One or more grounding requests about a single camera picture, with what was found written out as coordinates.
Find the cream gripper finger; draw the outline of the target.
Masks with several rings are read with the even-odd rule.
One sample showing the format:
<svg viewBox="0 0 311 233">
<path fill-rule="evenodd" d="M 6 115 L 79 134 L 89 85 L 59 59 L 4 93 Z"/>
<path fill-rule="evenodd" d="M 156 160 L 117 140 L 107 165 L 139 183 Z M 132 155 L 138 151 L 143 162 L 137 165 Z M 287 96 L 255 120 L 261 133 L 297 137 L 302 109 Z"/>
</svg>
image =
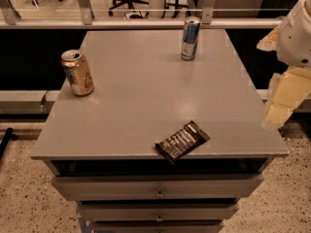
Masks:
<svg viewBox="0 0 311 233">
<path fill-rule="evenodd" d="M 279 26 L 276 26 L 257 43 L 258 50 L 273 51 L 277 49 Z"/>
<path fill-rule="evenodd" d="M 274 74 L 267 90 L 262 127 L 265 129 L 282 127 L 310 94 L 311 68 L 290 66 L 283 74 Z"/>
</svg>

